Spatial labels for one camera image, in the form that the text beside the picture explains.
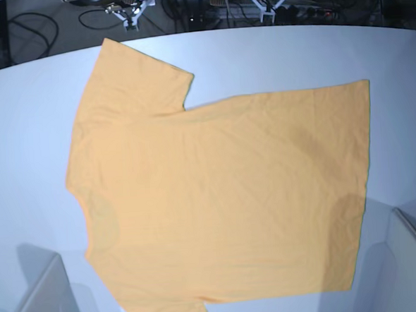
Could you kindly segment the orange yellow T-shirt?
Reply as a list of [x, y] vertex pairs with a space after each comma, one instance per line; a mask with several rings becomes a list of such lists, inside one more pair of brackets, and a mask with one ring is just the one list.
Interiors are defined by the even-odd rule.
[[187, 110], [193, 75], [105, 39], [66, 188], [86, 259], [126, 312], [352, 287], [369, 170], [369, 83]]

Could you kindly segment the grey partition panel left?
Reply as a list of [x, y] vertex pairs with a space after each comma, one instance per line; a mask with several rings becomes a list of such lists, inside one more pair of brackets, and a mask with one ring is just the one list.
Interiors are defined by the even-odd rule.
[[58, 253], [50, 256], [14, 312], [80, 312]]

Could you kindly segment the grey partition panel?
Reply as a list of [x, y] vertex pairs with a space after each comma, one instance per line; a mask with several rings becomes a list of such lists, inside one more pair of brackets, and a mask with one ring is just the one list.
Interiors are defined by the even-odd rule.
[[416, 229], [398, 209], [363, 259], [353, 312], [416, 312]]
[[80, 312], [58, 253], [50, 256], [14, 312]]

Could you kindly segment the grey partition panel right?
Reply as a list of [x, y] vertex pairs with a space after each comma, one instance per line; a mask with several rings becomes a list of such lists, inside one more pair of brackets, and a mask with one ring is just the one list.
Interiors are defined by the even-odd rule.
[[416, 312], [416, 229], [398, 209], [363, 259], [353, 312]]

